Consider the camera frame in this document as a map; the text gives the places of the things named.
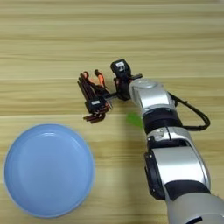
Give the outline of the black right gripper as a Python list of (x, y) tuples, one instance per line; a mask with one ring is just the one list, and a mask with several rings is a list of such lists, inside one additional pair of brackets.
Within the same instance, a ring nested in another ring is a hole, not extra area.
[(119, 98), (123, 101), (127, 101), (130, 99), (130, 83), (134, 80), (141, 79), (143, 75), (141, 73), (136, 75), (122, 75), (122, 76), (116, 76), (114, 78), (116, 93), (107, 93), (103, 95), (103, 98), (106, 100)]

